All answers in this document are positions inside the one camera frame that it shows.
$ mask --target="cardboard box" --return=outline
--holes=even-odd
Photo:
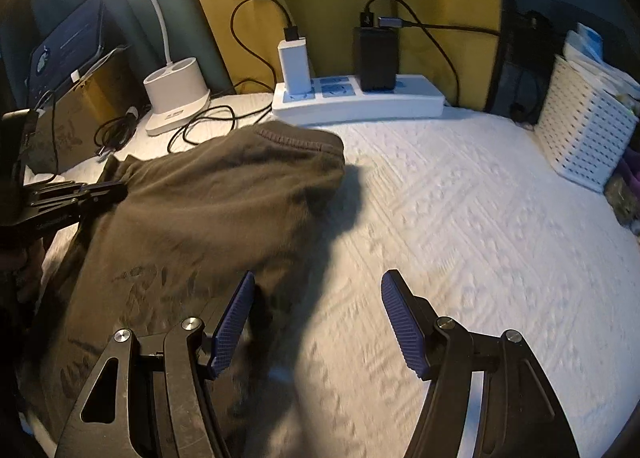
[[[58,172],[95,156],[94,135],[100,125],[126,114],[135,106],[142,114],[148,98],[131,73],[124,52],[112,55],[85,82],[69,90],[56,103],[55,134]],[[25,163],[34,173],[54,173],[51,143],[51,109],[39,118],[29,141]]]

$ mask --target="purple item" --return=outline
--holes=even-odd
[[[212,377],[219,377],[231,364],[231,357],[236,351],[242,328],[254,303],[254,286],[254,275],[246,273],[231,304],[226,308],[220,326],[216,329],[213,358],[209,363],[209,373]]]
[[[616,167],[616,173],[623,178],[631,192],[640,200],[640,153],[627,148]]]
[[[429,371],[429,365],[424,356],[424,334],[416,323],[411,309],[402,298],[391,272],[387,271],[382,276],[380,288],[386,316],[391,322],[391,328],[394,329],[404,361],[418,377],[422,378]]]

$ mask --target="white usb charger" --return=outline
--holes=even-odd
[[[301,95],[311,92],[311,76],[306,54],[306,39],[282,40],[278,45],[278,55],[286,92],[289,95]]]

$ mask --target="black power adapter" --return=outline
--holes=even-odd
[[[393,90],[400,66],[398,31],[368,26],[372,22],[361,16],[362,26],[353,29],[354,74],[363,92]]]

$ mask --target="blue rubber gripper pad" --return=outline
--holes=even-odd
[[[209,361],[209,372],[213,378],[219,377],[231,364],[231,357],[236,351],[242,328],[254,302],[254,286],[254,275],[246,273],[214,335],[213,358]]]
[[[382,303],[386,316],[396,334],[404,362],[418,377],[422,378],[429,370],[424,356],[424,337],[415,322],[411,310],[402,298],[396,282],[389,273],[382,276]]]

